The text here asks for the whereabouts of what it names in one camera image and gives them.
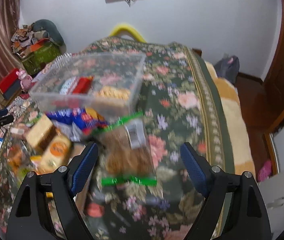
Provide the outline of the yellow cracker pack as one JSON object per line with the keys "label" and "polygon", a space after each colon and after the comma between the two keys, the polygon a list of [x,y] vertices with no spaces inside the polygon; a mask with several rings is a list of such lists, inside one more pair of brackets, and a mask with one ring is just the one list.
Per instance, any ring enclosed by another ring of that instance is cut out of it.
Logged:
{"label": "yellow cracker pack", "polygon": [[72,142],[62,133],[56,134],[41,156],[38,166],[40,174],[54,172],[67,163]]}

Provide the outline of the pink plush toy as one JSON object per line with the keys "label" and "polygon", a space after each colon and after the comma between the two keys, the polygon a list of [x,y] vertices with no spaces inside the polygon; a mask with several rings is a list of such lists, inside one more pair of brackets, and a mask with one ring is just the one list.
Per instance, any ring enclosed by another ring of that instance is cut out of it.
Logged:
{"label": "pink plush toy", "polygon": [[28,91],[32,87],[32,77],[22,68],[16,72],[22,90]]}

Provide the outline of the beige wafer pack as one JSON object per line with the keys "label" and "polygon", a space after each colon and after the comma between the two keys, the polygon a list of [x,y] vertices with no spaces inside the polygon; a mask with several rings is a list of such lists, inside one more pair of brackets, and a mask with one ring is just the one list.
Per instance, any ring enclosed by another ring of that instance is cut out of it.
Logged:
{"label": "beige wafer pack", "polygon": [[26,141],[33,150],[43,153],[55,135],[56,128],[54,124],[46,115],[42,115],[29,130]]}

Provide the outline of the green storage box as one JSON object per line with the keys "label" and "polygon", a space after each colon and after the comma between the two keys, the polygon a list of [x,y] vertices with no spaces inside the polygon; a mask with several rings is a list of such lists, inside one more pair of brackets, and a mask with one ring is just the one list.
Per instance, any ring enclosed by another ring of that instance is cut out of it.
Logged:
{"label": "green storage box", "polygon": [[31,52],[22,60],[22,65],[29,75],[39,73],[46,64],[60,55],[60,49],[50,41],[45,42],[38,50]]}

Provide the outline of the clear plastic storage bin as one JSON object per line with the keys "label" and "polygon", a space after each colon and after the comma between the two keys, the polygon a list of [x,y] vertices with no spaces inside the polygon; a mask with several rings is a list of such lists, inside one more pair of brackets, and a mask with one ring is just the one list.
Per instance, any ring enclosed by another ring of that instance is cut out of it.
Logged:
{"label": "clear plastic storage bin", "polygon": [[67,108],[96,110],[107,120],[136,110],[145,54],[65,54],[30,90],[42,112]]}

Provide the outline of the clear pack orange crackers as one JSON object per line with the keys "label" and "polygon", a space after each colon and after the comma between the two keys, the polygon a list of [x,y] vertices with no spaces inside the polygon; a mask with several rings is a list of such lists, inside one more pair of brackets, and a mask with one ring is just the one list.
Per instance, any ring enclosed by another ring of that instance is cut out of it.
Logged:
{"label": "clear pack orange crackers", "polygon": [[107,99],[117,99],[127,101],[131,96],[131,91],[127,88],[117,88],[113,86],[103,86],[93,92],[94,96]]}

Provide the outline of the grey plush pillow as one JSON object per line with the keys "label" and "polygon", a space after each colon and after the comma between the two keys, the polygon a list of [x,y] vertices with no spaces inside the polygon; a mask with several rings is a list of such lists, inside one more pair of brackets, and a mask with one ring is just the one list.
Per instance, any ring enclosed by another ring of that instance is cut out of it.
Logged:
{"label": "grey plush pillow", "polygon": [[64,40],[61,34],[59,33],[56,25],[50,20],[41,19],[41,20],[35,21],[33,23],[32,30],[34,32],[46,31],[47,35],[45,37],[47,37],[52,43],[54,43],[55,45],[59,47],[64,44]]}

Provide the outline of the beige fleece blanket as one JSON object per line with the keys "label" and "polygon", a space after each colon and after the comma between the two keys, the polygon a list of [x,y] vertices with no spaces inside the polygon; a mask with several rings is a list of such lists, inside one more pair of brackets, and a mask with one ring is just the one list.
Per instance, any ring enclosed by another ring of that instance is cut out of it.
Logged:
{"label": "beige fleece blanket", "polygon": [[237,90],[228,80],[217,76],[210,62],[206,61],[205,65],[221,99],[232,145],[235,173],[241,175],[249,171],[255,177],[256,169],[251,155],[249,135],[241,114]]}

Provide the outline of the red box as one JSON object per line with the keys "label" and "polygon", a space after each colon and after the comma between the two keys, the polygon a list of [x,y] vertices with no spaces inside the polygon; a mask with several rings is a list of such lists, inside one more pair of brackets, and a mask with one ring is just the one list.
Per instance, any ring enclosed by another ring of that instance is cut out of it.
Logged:
{"label": "red box", "polygon": [[0,81],[0,93],[5,100],[10,99],[21,89],[18,71],[18,68],[14,68]]}

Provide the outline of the red white snack packet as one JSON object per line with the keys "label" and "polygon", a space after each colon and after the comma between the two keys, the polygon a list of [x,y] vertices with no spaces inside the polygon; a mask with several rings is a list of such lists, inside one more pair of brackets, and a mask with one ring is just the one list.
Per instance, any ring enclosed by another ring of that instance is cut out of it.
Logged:
{"label": "red white snack packet", "polygon": [[87,94],[94,81],[93,76],[74,76],[68,78],[59,90],[59,94]]}

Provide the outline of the floral green bedspread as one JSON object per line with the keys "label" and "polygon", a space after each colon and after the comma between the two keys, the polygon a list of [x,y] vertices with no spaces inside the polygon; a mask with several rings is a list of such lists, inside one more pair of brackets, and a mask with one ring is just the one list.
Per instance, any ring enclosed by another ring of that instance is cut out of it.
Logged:
{"label": "floral green bedspread", "polygon": [[[211,165],[234,172],[233,151],[218,90],[205,61],[179,44],[142,43],[106,37],[82,54],[142,53],[144,72],[136,112],[142,112],[157,185],[124,183],[102,186],[103,155],[78,194],[84,201],[83,220],[94,239],[183,239],[204,202],[188,177],[180,147],[188,142]],[[30,97],[25,107],[13,109],[13,127],[0,150],[0,236],[4,237],[14,199],[26,173],[41,155],[26,141],[42,112]]]}

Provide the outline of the grey backpack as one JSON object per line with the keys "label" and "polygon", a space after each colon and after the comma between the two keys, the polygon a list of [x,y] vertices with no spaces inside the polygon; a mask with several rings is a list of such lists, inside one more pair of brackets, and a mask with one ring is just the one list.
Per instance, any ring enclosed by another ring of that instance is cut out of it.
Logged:
{"label": "grey backpack", "polygon": [[224,78],[234,85],[240,69],[239,58],[235,55],[225,57],[214,64],[214,69],[218,77]]}

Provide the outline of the yellow curved headboard tube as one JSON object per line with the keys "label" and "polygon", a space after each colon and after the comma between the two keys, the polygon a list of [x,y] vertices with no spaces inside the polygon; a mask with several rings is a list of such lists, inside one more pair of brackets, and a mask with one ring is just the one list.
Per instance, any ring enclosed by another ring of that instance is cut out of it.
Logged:
{"label": "yellow curved headboard tube", "polygon": [[121,33],[128,33],[128,35],[133,38],[137,42],[146,43],[146,40],[142,37],[142,35],[131,25],[127,23],[119,23],[117,24],[112,31],[110,32],[109,36],[118,36]]}

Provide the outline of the blue biscuit bag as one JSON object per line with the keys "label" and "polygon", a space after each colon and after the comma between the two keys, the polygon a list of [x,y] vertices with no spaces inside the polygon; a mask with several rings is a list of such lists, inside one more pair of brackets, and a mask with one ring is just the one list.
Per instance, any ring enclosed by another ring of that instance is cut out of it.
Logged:
{"label": "blue biscuit bag", "polygon": [[91,134],[104,129],[108,121],[92,108],[68,108],[46,112],[54,126],[71,141],[84,141]]}

